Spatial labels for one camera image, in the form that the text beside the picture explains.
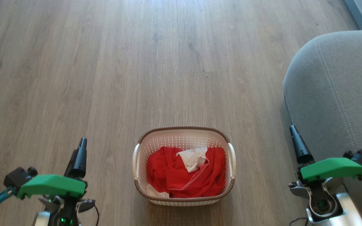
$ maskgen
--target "wire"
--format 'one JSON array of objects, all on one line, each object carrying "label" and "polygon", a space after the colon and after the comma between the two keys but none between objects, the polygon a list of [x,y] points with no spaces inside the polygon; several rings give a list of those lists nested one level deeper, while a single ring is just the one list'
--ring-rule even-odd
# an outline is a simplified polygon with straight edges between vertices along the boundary
[{"label": "wire", "polygon": [[96,221],[96,226],[99,225],[99,219],[100,219],[100,213],[99,213],[99,210],[97,209],[97,206],[95,204],[95,209],[96,209],[96,212],[97,212],[97,221]]},{"label": "wire", "polygon": [[349,190],[347,189],[347,186],[343,183],[344,189],[346,190],[346,193],[349,193]]},{"label": "wire", "polygon": [[296,221],[298,221],[298,220],[306,220],[306,222],[305,222],[305,226],[307,226],[308,225],[308,218],[297,218],[296,220],[292,220],[290,223],[289,223],[289,226],[292,226],[292,223],[294,223],[294,222],[296,222]]}]

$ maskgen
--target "brown basket rim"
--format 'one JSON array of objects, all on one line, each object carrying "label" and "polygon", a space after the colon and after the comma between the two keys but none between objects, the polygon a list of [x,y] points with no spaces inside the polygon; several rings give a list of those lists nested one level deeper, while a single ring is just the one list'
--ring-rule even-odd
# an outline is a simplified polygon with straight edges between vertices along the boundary
[{"label": "brown basket rim", "polygon": [[142,143],[142,140],[145,139],[145,137],[153,132],[157,132],[157,131],[163,131],[163,130],[208,130],[208,131],[213,131],[213,132],[217,132],[218,134],[220,134],[226,141],[227,143],[230,143],[230,139],[228,138],[228,136],[226,136],[222,131],[211,128],[211,127],[204,127],[204,126],[166,126],[166,127],[159,127],[159,128],[155,128],[152,130],[149,130],[147,132],[145,132],[138,140],[138,143]]},{"label": "brown basket rim", "polygon": [[[142,140],[145,139],[145,137],[153,132],[157,132],[157,131],[163,131],[163,130],[208,130],[208,131],[213,131],[213,132],[217,132],[218,134],[220,134],[227,143],[230,143],[230,139],[228,138],[228,136],[226,136],[222,131],[211,128],[211,127],[200,127],[200,126],[167,126],[167,127],[159,127],[156,129],[152,129],[149,130],[147,132],[145,132],[140,139],[138,140],[138,144],[142,143]],[[149,200],[154,200],[154,201],[163,201],[163,202],[204,202],[204,201],[212,201],[212,200],[217,200],[217,199],[221,199],[224,196],[228,195],[231,192],[231,189],[233,189],[234,183],[235,183],[235,179],[232,178],[230,181],[230,185],[227,187],[227,189],[222,192],[220,195],[217,196],[210,196],[210,197],[198,197],[198,198],[158,198],[158,197],[153,197],[153,196],[149,196],[147,195],[139,186],[139,182],[137,179],[134,179],[135,182],[135,187],[136,190],[145,198],[149,199]]]}]

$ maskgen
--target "red towel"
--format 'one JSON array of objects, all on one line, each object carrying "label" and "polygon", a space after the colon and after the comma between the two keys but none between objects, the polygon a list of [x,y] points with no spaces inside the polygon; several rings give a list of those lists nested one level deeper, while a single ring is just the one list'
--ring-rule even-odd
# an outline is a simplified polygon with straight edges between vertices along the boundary
[{"label": "red towel", "polygon": [[206,162],[189,173],[179,148],[162,147],[149,156],[148,182],[157,192],[167,192],[173,198],[217,196],[226,184],[226,156],[222,148],[207,148]]}]

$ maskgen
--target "basket handle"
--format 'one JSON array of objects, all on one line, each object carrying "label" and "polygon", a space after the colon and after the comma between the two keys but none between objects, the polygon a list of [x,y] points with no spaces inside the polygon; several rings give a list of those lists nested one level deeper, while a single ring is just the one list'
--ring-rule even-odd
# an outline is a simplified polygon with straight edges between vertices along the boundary
[{"label": "basket handle", "polygon": [[231,170],[232,170],[231,178],[235,179],[235,176],[237,174],[237,159],[235,157],[235,151],[233,145],[231,143],[228,143],[228,147],[231,156]]},{"label": "basket handle", "polygon": [[139,143],[135,146],[134,155],[132,156],[132,172],[134,173],[134,180],[138,180],[138,172],[137,170],[137,160],[139,154]]}]

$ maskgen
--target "laundry basket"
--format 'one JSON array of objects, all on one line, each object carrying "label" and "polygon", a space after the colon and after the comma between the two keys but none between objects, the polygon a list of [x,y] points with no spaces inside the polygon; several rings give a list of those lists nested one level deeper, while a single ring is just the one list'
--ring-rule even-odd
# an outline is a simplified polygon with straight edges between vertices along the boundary
[{"label": "laundry basket", "polygon": [[[177,147],[182,150],[202,147],[221,147],[226,154],[226,185],[218,196],[199,198],[159,198],[146,192],[148,179],[146,164],[151,154],[161,147]],[[236,158],[233,145],[222,132],[206,127],[164,127],[145,133],[135,146],[132,170],[138,192],[149,201],[165,206],[202,206],[215,203],[230,193],[236,176]]]}]

